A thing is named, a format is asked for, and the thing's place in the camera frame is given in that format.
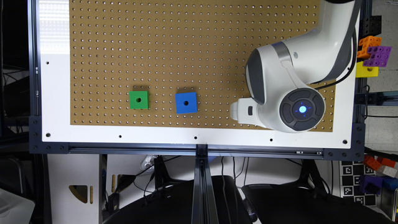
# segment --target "white frame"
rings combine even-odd
[[[71,125],[69,17],[65,16],[69,12],[68,1],[38,0],[38,2],[43,142],[351,147],[356,69],[345,81],[336,86],[333,132],[311,131],[289,134],[273,130]]]

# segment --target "yellow block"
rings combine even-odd
[[[356,64],[356,78],[378,77],[379,67],[364,67],[363,62]]]

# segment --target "blue light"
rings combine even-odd
[[[300,113],[304,113],[307,111],[307,108],[305,106],[301,106],[299,109]]]

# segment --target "purple toy piece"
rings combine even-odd
[[[365,194],[380,194],[383,178],[371,175],[362,175],[359,181],[359,191]],[[375,192],[370,192],[370,189],[378,189]]]
[[[363,62],[365,67],[386,67],[390,58],[392,47],[378,46],[369,47],[368,54],[371,54],[369,60]]]

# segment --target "red object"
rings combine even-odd
[[[370,169],[375,170],[375,171],[377,171],[381,166],[380,162],[378,162],[373,157],[368,156],[368,155],[365,155],[362,163],[365,164]]]
[[[377,158],[377,161],[380,162],[382,165],[386,165],[386,166],[389,166],[392,168],[394,168],[394,166],[396,165],[396,163],[394,161],[391,161],[389,159],[386,159],[386,158],[383,158],[380,156]]]

